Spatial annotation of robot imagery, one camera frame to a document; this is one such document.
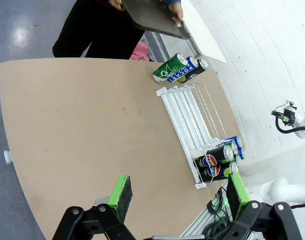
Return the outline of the person's left hand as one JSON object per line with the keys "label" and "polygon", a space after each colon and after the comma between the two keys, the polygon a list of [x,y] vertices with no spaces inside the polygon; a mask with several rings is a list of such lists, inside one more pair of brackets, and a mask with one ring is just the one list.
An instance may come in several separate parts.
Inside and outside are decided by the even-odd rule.
{"label": "person's left hand", "polygon": [[184,13],[182,9],[182,5],[179,2],[175,2],[172,5],[169,6],[169,9],[172,11],[172,13],[175,15],[172,17],[177,27],[181,27],[182,23],[184,23]]}

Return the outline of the person's right hand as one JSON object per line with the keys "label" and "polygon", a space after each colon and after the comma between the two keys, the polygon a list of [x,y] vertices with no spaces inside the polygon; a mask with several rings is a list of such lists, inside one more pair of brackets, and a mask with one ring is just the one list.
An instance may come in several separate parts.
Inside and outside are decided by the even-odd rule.
{"label": "person's right hand", "polygon": [[123,1],[122,0],[109,0],[109,4],[119,11],[123,11]]}

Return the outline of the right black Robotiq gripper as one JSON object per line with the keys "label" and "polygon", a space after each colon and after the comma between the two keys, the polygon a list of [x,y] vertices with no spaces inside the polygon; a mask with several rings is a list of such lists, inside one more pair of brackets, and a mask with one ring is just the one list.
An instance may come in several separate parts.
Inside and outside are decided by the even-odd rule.
{"label": "right black Robotiq gripper", "polygon": [[283,109],[282,122],[285,126],[293,126],[296,122],[296,116],[294,108],[292,106],[286,106]]}

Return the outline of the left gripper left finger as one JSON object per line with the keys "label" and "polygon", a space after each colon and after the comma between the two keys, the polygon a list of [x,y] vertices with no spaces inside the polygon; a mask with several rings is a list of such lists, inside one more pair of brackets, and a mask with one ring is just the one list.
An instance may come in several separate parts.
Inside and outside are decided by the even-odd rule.
{"label": "left gripper left finger", "polygon": [[67,208],[52,238],[91,240],[95,235],[105,235],[108,240],[134,240],[125,225],[132,197],[131,177],[121,175],[111,195],[97,199],[90,209]]}

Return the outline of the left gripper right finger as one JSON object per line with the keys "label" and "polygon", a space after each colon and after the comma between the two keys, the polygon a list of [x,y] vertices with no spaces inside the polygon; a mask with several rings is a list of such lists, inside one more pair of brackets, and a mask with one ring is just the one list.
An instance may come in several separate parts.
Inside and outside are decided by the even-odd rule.
{"label": "left gripper right finger", "polygon": [[269,205],[250,200],[237,172],[228,177],[226,197],[233,221],[207,240],[246,240],[252,232],[262,233],[266,240],[301,240],[291,206],[286,202]]}

